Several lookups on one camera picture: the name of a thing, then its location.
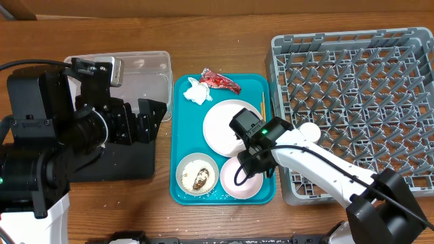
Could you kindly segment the pink bowl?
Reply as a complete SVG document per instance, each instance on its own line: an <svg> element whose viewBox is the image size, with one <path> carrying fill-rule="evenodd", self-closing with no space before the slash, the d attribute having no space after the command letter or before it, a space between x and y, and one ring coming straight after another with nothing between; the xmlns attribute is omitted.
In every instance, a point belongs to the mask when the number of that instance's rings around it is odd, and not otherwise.
<svg viewBox="0 0 434 244"><path fill-rule="evenodd" d="M256 174L241 186L235 185L235 173L241 166L237 157L232 157L224 163L220 170L220 183L225 192L236 199L249 199L256 195L263 184L263 175Z"/></svg>

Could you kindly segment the wooden chopstick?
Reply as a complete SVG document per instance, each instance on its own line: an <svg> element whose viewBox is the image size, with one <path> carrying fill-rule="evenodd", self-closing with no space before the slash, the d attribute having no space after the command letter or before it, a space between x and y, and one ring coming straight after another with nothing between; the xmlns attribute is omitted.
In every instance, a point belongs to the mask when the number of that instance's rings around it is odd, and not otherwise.
<svg viewBox="0 0 434 244"><path fill-rule="evenodd" d="M266 108L265 108L265 103L264 102L260 103L260 112L261 112L261 115L262 115L262 120L264 122L267 122Z"/></svg>
<svg viewBox="0 0 434 244"><path fill-rule="evenodd" d="M265 95L264 92L262 92L262 102L260 103L261 106L261 115L265 122L267 122L267 108L266 108L266 102L265 102Z"/></svg>

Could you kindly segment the white round plate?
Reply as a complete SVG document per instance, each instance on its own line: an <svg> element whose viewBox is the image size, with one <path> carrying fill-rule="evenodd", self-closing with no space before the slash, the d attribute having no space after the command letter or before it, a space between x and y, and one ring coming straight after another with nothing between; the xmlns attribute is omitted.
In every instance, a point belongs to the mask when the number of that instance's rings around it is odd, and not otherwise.
<svg viewBox="0 0 434 244"><path fill-rule="evenodd" d="M260 112L251 104L242 100L225 100L217 103L207 112L203 120L203 136L208 146L224 157L235 157L245 150L241 139L229 127L232 118L246 108L262 118Z"/></svg>

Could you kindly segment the white cup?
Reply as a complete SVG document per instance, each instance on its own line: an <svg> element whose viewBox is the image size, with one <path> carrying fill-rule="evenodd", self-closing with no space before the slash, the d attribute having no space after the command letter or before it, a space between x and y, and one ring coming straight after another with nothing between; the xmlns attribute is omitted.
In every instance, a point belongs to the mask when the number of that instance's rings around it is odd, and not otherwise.
<svg viewBox="0 0 434 244"><path fill-rule="evenodd" d="M317 143L321 137L321 130L318 125L311 122L303 123L298 130L310 142Z"/></svg>

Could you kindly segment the grey bowl with rice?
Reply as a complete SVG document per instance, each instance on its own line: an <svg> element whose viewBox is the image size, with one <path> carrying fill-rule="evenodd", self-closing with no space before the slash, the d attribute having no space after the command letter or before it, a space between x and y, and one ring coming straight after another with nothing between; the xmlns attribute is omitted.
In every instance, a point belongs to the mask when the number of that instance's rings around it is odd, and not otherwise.
<svg viewBox="0 0 434 244"><path fill-rule="evenodd" d="M219 169L215 160L200 152L185 156L176 168L178 186L194 197L211 193L218 179Z"/></svg>

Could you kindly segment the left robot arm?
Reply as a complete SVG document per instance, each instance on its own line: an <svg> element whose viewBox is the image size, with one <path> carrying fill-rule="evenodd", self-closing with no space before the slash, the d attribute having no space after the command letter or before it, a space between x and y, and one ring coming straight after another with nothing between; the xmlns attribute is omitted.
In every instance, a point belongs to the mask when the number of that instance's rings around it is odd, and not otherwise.
<svg viewBox="0 0 434 244"><path fill-rule="evenodd" d="M167 110L139 99L134 114L110 94L113 68L34 66L7 79L14 142L1 153L1 237L7 243L66 243L70 176L107 143L152 142Z"/></svg>

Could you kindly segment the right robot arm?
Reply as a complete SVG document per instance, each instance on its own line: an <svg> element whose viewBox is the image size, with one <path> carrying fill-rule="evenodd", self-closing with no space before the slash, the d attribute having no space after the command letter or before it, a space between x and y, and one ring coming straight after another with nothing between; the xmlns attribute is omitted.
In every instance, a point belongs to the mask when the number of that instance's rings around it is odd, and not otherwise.
<svg viewBox="0 0 434 244"><path fill-rule="evenodd" d="M347 220L327 237L328 243L413 243L433 227L406 181L392 169L377 174L348 163L279 117L266 123L244 111L229 126L245 145L238 159L247 177L286 167L340 203Z"/></svg>

